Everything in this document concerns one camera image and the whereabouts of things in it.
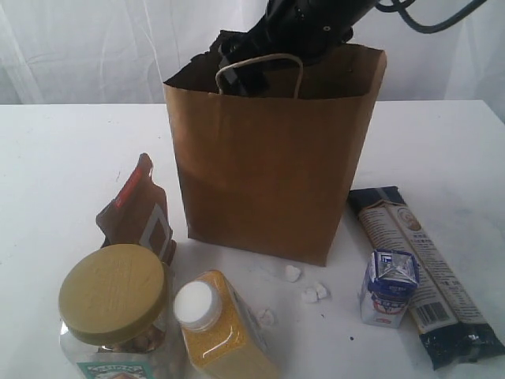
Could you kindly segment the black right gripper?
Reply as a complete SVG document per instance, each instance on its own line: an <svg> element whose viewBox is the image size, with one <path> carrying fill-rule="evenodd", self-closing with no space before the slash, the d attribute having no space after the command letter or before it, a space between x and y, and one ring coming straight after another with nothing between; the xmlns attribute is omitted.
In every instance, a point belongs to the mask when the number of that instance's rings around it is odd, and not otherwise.
<svg viewBox="0 0 505 379"><path fill-rule="evenodd" d="M219 68L258 58L272 53L271 40L266 29L248 32L222 30L216 39L221 56ZM268 89L263 63L249 63L229 68L220 75L219 82L225 94L232 96L259 96Z"/></svg>

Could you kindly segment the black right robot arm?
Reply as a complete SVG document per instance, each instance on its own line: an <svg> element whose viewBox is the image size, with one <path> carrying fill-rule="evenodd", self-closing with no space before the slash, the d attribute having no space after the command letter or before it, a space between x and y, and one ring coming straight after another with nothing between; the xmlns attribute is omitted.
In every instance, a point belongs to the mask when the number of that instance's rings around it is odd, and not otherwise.
<svg viewBox="0 0 505 379"><path fill-rule="evenodd" d="M266 73L322 61L353 37L353 26L376 5L368 0L269 1L247 32L231 32L219 44L215 75L219 92L258 96Z"/></svg>

